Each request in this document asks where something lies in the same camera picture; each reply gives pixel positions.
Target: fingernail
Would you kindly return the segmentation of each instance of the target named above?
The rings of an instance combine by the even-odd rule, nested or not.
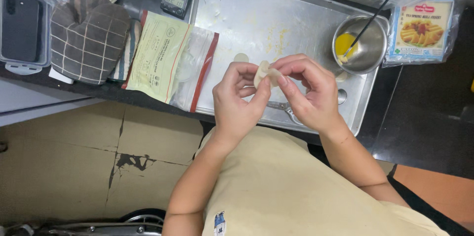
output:
[[[276,81],[278,82],[278,84],[280,84],[280,86],[288,85],[288,80],[286,79],[286,76],[284,75],[279,76]]]

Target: wrist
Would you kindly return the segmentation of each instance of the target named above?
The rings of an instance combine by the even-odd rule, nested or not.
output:
[[[329,139],[332,142],[343,142],[348,136],[353,136],[344,118],[340,114],[323,129],[319,131],[319,136]]]
[[[211,136],[209,141],[206,143],[206,149],[213,153],[214,156],[225,158],[230,154],[240,143],[240,141],[231,140],[225,135],[218,133],[217,131]]]

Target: aluminum baking tray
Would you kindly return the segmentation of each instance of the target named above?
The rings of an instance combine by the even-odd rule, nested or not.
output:
[[[305,53],[339,75],[342,69],[332,57],[332,38],[345,18],[361,13],[371,14],[331,0],[193,0],[190,24],[220,33],[196,112],[214,114],[212,88],[222,80],[237,53],[247,54],[255,64]],[[388,20],[379,20],[388,31]],[[347,92],[339,112],[354,135],[359,133],[376,75],[377,70],[367,75],[349,75],[346,81],[337,83]],[[297,84],[304,92],[301,83]],[[272,89],[270,100],[287,102],[277,87]],[[259,123],[317,133],[294,123],[286,112],[268,107]]]

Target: beige t-shirt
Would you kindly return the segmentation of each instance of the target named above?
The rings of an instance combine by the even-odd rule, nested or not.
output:
[[[305,146],[278,130],[252,129],[222,165],[202,235],[448,236],[415,210],[375,200]]]

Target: scissor handle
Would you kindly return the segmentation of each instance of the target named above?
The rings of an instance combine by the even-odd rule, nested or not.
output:
[[[296,119],[296,116],[295,114],[293,114],[293,110],[291,108],[288,109],[286,112],[290,115],[290,118],[293,120],[294,123],[304,126],[303,123],[301,123],[298,119]]]

